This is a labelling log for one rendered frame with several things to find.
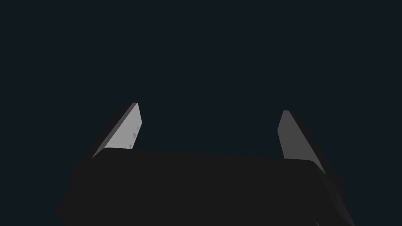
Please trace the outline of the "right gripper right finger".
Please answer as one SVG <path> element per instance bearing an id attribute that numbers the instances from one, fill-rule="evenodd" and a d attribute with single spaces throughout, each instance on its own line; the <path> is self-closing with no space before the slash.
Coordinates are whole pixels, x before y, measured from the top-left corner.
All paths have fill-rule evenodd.
<path id="1" fill-rule="evenodd" d="M 284 158 L 312 161 L 323 173 L 327 173 L 323 153 L 295 111 L 283 111 L 277 133 Z"/>

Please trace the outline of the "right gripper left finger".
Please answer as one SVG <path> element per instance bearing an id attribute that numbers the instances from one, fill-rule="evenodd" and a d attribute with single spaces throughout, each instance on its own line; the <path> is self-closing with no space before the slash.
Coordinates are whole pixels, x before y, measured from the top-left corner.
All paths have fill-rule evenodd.
<path id="1" fill-rule="evenodd" d="M 142 125 L 138 103 L 128 103 L 95 142 L 91 157 L 105 148 L 132 149 Z"/>

